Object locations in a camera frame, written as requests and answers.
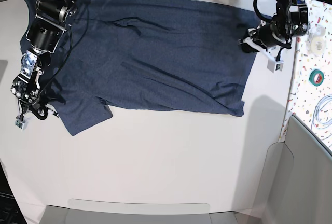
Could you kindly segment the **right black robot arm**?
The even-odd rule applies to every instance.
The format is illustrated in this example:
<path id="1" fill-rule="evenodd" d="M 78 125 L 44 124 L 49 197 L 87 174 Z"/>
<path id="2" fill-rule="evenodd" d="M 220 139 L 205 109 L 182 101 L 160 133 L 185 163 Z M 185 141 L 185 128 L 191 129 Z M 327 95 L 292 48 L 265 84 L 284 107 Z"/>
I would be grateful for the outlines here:
<path id="1" fill-rule="evenodd" d="M 39 80 L 50 65 L 50 56 L 61 37 L 71 32 L 66 22 L 76 11 L 76 0 L 36 0 L 35 18 L 25 36 L 30 45 L 22 56 L 20 73 L 11 86 L 21 107 L 15 122 L 19 128 L 24 126 L 27 112 L 39 120 L 48 117 L 47 100 L 43 97 L 46 87 L 41 86 Z"/>

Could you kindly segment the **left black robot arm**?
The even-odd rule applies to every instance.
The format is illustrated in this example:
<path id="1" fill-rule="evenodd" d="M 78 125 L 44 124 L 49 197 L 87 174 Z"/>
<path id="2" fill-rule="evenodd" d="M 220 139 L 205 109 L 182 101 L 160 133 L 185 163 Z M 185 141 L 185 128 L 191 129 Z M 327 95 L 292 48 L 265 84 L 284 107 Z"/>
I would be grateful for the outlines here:
<path id="1" fill-rule="evenodd" d="M 239 40 L 245 53 L 262 53 L 271 62 L 280 64 L 281 52 L 292 47 L 294 37 L 301 37 L 309 29 L 308 8 L 305 0 L 276 0 L 276 13 L 267 18 L 258 9 L 258 0 L 253 0 L 256 16 L 265 24 L 247 30 Z"/>

